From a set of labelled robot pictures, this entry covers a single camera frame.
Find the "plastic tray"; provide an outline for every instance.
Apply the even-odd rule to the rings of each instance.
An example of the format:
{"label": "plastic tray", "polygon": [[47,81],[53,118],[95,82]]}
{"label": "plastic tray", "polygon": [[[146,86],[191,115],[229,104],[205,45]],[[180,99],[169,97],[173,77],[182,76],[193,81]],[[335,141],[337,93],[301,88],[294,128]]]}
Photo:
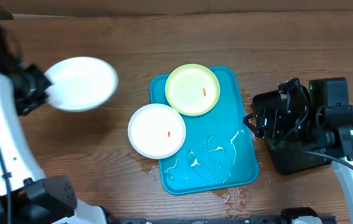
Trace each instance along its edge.
{"label": "plastic tray", "polygon": [[[186,139],[173,156],[159,160],[164,188],[171,194],[187,194],[249,184],[259,169],[234,72],[225,66],[209,68],[221,86],[216,106],[201,116],[182,115]],[[169,74],[150,83],[152,103],[169,105],[165,82]]]}

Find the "light green plate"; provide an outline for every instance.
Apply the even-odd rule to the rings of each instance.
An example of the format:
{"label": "light green plate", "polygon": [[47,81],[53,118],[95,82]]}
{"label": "light green plate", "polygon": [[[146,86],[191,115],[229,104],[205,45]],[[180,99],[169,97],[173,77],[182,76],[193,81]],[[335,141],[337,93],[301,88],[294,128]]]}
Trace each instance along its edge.
{"label": "light green plate", "polygon": [[215,74],[202,65],[188,64],[175,69],[165,84],[165,96],[179,113],[199,116],[218,102],[221,88]]}

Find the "wood grain surface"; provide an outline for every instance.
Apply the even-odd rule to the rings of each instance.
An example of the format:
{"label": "wood grain surface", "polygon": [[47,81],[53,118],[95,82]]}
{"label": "wood grain surface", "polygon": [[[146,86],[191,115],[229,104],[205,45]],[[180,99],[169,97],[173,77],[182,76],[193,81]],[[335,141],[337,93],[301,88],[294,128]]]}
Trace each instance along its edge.
{"label": "wood grain surface", "polygon": [[13,14],[148,16],[353,9],[353,0],[0,0]]}
{"label": "wood grain surface", "polygon": [[171,195],[162,187],[158,161],[140,156],[129,144],[127,124],[150,102],[150,81],[186,63],[232,68],[247,112],[254,95],[293,77],[303,85],[315,78],[346,77],[353,104],[353,11],[1,24],[21,41],[26,62],[43,70],[66,58],[91,56],[109,62],[119,74],[116,94],[95,110],[66,113],[43,105],[21,118],[46,175],[67,175],[86,202],[103,205],[118,218],[149,219],[276,215],[283,208],[309,206],[350,223],[331,166],[280,176],[259,139],[253,141],[260,174],[252,184]]}

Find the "wooden table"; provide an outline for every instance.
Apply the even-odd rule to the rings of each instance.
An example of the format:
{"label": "wooden table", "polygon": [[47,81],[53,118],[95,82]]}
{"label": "wooden table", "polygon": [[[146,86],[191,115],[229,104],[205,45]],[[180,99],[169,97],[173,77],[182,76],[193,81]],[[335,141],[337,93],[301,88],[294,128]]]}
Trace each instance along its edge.
{"label": "wooden table", "polygon": [[43,70],[63,59],[109,62],[119,88],[105,105],[66,113],[44,105],[21,118],[30,148],[48,177],[67,175],[79,198],[116,217],[224,218],[312,207],[349,223],[331,166],[288,177],[275,173],[254,139],[260,174],[250,185],[188,195],[164,190],[156,160],[129,144],[131,115],[149,101],[149,83],[179,65],[226,65],[236,75],[247,112],[252,96],[293,77],[346,77],[353,104],[353,11],[219,14],[4,21],[28,63]]}

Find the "white plate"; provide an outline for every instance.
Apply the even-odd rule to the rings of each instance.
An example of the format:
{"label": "white plate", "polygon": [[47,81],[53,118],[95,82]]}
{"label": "white plate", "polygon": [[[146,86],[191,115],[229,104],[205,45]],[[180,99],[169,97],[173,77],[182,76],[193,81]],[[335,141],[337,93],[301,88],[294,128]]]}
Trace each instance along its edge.
{"label": "white plate", "polygon": [[54,108],[78,112],[93,109],[116,91],[117,73],[110,64],[93,57],[75,57],[50,67],[45,76],[52,86],[45,91]]}
{"label": "white plate", "polygon": [[174,155],[186,138],[186,126],[181,115],[172,107],[150,104],[132,115],[128,138],[134,149],[151,159]]}

